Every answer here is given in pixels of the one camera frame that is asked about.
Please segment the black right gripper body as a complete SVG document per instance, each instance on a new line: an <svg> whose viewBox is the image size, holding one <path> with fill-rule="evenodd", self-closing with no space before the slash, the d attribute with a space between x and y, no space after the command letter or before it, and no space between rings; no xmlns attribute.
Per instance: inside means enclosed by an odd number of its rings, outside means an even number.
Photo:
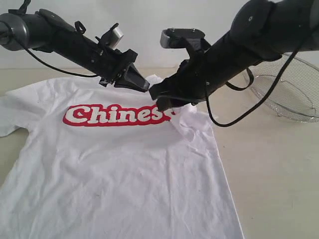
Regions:
<svg viewBox="0 0 319 239"><path fill-rule="evenodd" d="M186 105L204 100L205 91L219 87L219 49L187 50L189 55L171 77L173 105Z"/></svg>

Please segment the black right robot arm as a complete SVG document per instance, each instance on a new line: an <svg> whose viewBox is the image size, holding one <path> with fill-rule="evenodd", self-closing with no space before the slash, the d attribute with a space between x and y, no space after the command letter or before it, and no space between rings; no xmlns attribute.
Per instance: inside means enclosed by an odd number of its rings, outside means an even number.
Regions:
<svg viewBox="0 0 319 239"><path fill-rule="evenodd" d="M198 29L165 29L161 46L184 48L189 58L175 74L151 86L150 96L161 111L203 102L205 96L251 66L276 61L296 50L317 51L318 25L316 0L251 0L214 44Z"/></svg>

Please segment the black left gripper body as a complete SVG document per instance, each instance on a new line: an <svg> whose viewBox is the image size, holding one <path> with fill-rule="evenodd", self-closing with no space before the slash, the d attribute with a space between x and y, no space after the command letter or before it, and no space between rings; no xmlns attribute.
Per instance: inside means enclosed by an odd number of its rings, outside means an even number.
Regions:
<svg viewBox="0 0 319 239"><path fill-rule="evenodd" d="M110 81L134 63L138 55L131 49L120 52L102 46L78 32L59 33L59 54Z"/></svg>

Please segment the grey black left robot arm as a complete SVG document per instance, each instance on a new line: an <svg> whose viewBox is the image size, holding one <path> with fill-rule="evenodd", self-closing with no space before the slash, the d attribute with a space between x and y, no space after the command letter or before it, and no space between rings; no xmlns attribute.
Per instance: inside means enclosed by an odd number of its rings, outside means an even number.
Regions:
<svg viewBox="0 0 319 239"><path fill-rule="evenodd" d="M46 9L34 14L10 9L0 16L0 44L5 49L55 52L92 72L92 77L99 76L104 87L112 84L117 88L148 91L149 82L134 66L137 53L131 49L121 52L115 48L123 38L118 23L96 42L87 38L85 31L80 21L70 25Z"/></svg>

